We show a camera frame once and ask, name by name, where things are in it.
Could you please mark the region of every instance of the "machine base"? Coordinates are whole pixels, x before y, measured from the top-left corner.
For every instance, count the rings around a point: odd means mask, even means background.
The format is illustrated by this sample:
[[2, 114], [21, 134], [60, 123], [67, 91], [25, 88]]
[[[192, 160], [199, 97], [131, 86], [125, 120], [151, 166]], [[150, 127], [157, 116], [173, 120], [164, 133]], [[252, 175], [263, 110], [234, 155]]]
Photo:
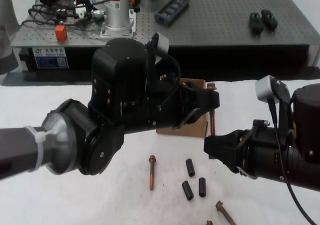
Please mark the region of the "machine base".
[[129, 10], [129, 17], [130, 20], [133, 21], [133, 24], [130, 28], [123, 30], [123, 31], [111, 31], [106, 27], [104, 24], [102, 25], [100, 31], [100, 38], [101, 39], [114, 39], [114, 38], [133, 38], [134, 34], [136, 33], [136, 13], [133, 9]]

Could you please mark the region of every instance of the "copper bolt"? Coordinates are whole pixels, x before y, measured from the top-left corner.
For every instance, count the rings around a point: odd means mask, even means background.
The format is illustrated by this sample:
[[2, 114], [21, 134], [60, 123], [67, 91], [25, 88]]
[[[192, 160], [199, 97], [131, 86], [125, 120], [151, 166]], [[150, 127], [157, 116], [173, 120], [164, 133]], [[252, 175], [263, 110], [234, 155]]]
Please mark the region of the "copper bolt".
[[154, 182], [155, 182], [155, 162], [156, 162], [156, 157], [151, 155], [149, 157], [149, 162], [150, 162], [150, 190], [154, 189]]
[[231, 218], [231, 216], [229, 215], [229, 213], [227, 213], [227, 211], [225, 210], [224, 206], [223, 206], [223, 202], [218, 201], [215, 205], [216, 210], [220, 211], [223, 216], [227, 219], [227, 221], [231, 224], [231, 225], [236, 225], [236, 223], [234, 222], [234, 220]]
[[[210, 82], [207, 84], [208, 89], [216, 90], [216, 84], [214, 82]], [[210, 135], [216, 135], [216, 124], [215, 124], [215, 111], [210, 111]]]

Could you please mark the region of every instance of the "cardboard box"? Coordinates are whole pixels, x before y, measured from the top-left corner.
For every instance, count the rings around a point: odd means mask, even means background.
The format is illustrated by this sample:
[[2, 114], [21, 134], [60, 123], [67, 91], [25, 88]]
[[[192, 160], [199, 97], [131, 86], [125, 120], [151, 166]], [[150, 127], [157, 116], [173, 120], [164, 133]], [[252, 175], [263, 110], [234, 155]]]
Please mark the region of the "cardboard box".
[[[206, 88], [206, 81], [201, 79], [191, 79], [191, 78], [181, 78], [181, 83], [193, 82], [199, 88]], [[187, 137], [197, 137], [205, 138], [208, 127], [208, 115], [202, 115], [198, 121], [192, 124], [185, 124], [178, 130], [173, 130], [172, 128], [161, 128], [157, 129], [158, 134], [169, 134], [176, 136], [187, 136]]]

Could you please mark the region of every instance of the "white cloth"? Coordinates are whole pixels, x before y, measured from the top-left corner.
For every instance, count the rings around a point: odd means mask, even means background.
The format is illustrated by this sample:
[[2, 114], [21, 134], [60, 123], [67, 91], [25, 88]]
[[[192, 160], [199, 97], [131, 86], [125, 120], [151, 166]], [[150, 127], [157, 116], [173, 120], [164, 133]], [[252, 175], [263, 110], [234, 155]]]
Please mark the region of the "white cloth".
[[[314, 81], [288, 81], [289, 91]], [[268, 105], [256, 99], [255, 81], [217, 82], [220, 108], [216, 133], [250, 129], [254, 119], [271, 121]], [[0, 128], [40, 126], [50, 110], [68, 98], [87, 104], [90, 86], [0, 86]], [[147, 131], [125, 136], [107, 169], [96, 176], [78, 170], [53, 175], [45, 167], [0, 181], [2, 225], [196, 225], [228, 222], [216, 211], [218, 200], [239, 225], [301, 225], [307, 221], [287, 186], [263, 178], [233, 174], [203, 152], [204, 140]], [[149, 156], [155, 155], [154, 190], [149, 190]], [[185, 160], [192, 158], [195, 176]], [[206, 178], [207, 195], [199, 193]], [[182, 182], [188, 180], [194, 198], [187, 201]], [[293, 187], [301, 205], [320, 223], [320, 193]]]

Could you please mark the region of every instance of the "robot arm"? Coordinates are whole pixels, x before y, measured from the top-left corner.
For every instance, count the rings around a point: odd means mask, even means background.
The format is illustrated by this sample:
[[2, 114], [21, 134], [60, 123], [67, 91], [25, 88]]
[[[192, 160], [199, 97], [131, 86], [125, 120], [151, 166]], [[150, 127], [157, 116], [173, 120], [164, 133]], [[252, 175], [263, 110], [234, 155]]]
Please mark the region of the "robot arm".
[[236, 130], [209, 136], [204, 151], [223, 162], [233, 173], [285, 182], [281, 159], [291, 184], [320, 191], [320, 84], [304, 86], [290, 94], [287, 86], [272, 76], [256, 82], [259, 100], [279, 102], [278, 139], [270, 122], [254, 120], [251, 130]]
[[[158, 49], [161, 39], [155, 34], [148, 44], [110, 40], [92, 58], [88, 106], [69, 99], [40, 127], [0, 129], [0, 179], [43, 165], [55, 174], [79, 169], [96, 175], [125, 134], [177, 129], [219, 107], [217, 92], [180, 83], [178, 62]], [[155, 63], [157, 57], [162, 60]]]

